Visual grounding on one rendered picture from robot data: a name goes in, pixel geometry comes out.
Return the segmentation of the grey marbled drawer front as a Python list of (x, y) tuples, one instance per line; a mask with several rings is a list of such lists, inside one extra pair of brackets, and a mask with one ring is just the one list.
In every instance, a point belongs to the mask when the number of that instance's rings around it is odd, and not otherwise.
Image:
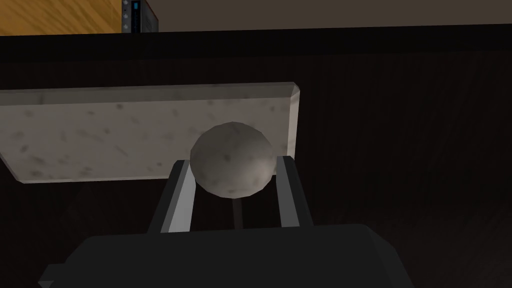
[(294, 156), (299, 100), (292, 82), (0, 90), (0, 158), (24, 184), (166, 179), (228, 122)]

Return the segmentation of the grey box with blue light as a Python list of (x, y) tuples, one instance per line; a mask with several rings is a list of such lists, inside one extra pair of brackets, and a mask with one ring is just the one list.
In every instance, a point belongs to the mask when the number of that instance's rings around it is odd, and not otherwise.
[(157, 33), (159, 20), (147, 0), (120, 0), (122, 33)]

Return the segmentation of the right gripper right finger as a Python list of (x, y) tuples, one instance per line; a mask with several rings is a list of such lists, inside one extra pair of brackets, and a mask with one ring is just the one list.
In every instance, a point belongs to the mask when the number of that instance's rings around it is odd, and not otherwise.
[(295, 161), (289, 155), (277, 157), (276, 192), (282, 227), (314, 225)]

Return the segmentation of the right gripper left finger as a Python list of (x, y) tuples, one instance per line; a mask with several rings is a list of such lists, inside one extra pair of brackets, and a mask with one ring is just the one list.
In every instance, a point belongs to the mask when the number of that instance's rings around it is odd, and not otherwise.
[(148, 228), (149, 234), (190, 231), (196, 180), (188, 160), (174, 163)]

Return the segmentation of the grey marbled ball knob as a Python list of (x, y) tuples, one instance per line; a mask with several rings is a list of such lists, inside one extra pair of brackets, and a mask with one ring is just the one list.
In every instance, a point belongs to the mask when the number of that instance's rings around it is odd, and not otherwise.
[(216, 125), (190, 151), (196, 182), (220, 198), (239, 199), (261, 191), (271, 180), (277, 157), (263, 134), (240, 122)]

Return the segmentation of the wooden cupboard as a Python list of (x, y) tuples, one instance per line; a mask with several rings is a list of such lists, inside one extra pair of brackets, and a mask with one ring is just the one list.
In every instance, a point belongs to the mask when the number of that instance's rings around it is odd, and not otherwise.
[(0, 36), (121, 33), (121, 0), (0, 0)]

